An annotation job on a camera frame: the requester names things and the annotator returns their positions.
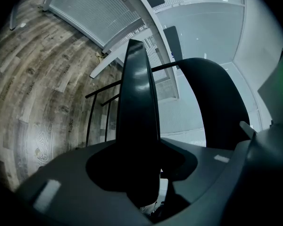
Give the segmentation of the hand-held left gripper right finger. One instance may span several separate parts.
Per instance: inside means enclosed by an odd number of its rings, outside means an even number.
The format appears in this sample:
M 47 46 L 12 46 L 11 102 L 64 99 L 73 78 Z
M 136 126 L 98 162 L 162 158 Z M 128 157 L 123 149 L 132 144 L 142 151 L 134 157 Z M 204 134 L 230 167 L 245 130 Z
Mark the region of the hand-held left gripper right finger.
M 241 175 L 247 154 L 247 141 L 235 150 L 191 145 L 169 138 L 162 142 L 184 149 L 196 156 L 198 165 L 185 179 L 175 181 L 175 192 L 189 206 L 168 218 L 168 222 L 220 222 L 224 209 Z

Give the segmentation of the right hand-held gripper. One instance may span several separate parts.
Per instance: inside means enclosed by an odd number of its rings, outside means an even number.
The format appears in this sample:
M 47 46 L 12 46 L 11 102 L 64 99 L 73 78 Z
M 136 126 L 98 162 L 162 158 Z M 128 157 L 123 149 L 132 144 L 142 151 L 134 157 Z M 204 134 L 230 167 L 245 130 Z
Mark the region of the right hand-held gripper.
M 271 125 L 257 133 L 249 124 L 239 126 L 251 139 L 235 201 L 250 206 L 283 205 L 283 50 L 276 68 L 258 89 Z

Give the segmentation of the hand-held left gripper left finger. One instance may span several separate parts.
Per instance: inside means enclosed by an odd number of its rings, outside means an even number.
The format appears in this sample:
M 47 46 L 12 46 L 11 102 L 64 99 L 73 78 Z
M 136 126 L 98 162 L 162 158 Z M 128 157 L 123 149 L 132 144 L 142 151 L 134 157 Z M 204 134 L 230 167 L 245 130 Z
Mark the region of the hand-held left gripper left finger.
M 89 167 L 91 158 L 114 140 L 63 153 L 37 170 L 16 190 L 19 199 L 47 226 L 150 226 L 124 192 L 106 191 L 89 177 L 100 172 L 110 186 L 108 171 Z

